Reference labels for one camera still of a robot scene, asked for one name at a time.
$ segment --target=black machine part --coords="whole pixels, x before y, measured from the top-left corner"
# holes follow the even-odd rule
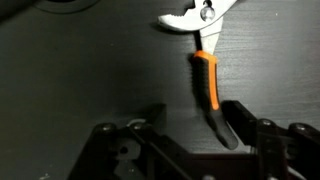
[[[286,130],[271,120],[257,120],[238,101],[225,101],[222,110],[229,124],[255,153],[192,154],[154,131],[154,119],[164,120],[156,114],[165,109],[165,105],[158,105],[145,123],[120,129],[110,123],[97,125],[68,180],[121,179],[115,170],[122,160],[132,161],[142,179],[289,180],[301,179],[300,175],[320,179],[315,165],[320,132],[309,125],[291,124]],[[300,175],[289,172],[289,166]]]

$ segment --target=black plastic part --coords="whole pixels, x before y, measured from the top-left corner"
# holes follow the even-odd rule
[[[208,112],[206,119],[209,126],[215,131],[219,141],[226,148],[233,150],[238,147],[238,140],[220,110]]]
[[[97,125],[81,152],[68,180],[118,180],[114,174],[118,161],[113,143],[116,139],[113,124]]]
[[[320,179],[320,131],[308,124],[295,123],[289,126],[289,136],[297,140],[299,153],[291,166],[307,179]]]
[[[239,101],[224,101],[222,112],[233,130],[245,145],[255,146],[257,118]]]
[[[194,57],[192,60],[194,72],[194,89],[197,93],[200,105],[206,115],[209,126],[215,131],[219,141],[228,149],[238,147],[238,140],[228,126],[221,109],[213,110],[209,89],[209,62],[201,57]]]
[[[257,150],[260,179],[289,180],[284,145],[277,125],[271,120],[262,119],[257,123]]]

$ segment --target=orange handle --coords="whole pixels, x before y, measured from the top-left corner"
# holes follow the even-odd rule
[[[198,60],[205,61],[203,63],[207,63],[207,85],[208,85],[208,94],[209,103],[211,105],[212,110],[218,110],[220,108],[218,91],[217,91],[217,76],[216,76],[216,67],[217,67],[217,57],[206,53],[204,51],[197,51],[194,54],[194,58]]]

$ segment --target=metal jaw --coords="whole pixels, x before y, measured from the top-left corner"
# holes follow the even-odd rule
[[[195,0],[195,8],[189,9],[184,16],[162,15],[158,17],[159,24],[174,31],[198,31],[219,20],[236,0],[212,0],[210,2],[212,4],[208,5],[204,0]],[[201,17],[201,11],[208,6],[214,10],[214,17],[204,20]]]

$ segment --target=bolt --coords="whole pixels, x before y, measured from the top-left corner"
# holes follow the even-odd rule
[[[114,124],[105,124],[103,127],[102,127],[102,130],[103,131],[112,131],[113,129],[115,128],[115,125]]]
[[[266,126],[270,126],[271,125],[271,122],[269,120],[262,120],[262,123]]]
[[[201,14],[201,18],[204,21],[212,21],[214,16],[215,16],[215,12],[214,9],[212,7],[205,7],[201,10],[200,12]]]
[[[277,178],[275,178],[275,177],[268,177],[268,179],[267,180],[278,180]]]
[[[143,127],[143,123],[137,123],[133,126],[133,129],[140,130]]]
[[[202,180],[215,180],[215,178],[212,175],[205,175],[202,177]]]
[[[299,130],[301,130],[301,131],[306,130],[306,128],[305,128],[302,124],[297,124],[297,125],[296,125],[296,128],[299,129]]]

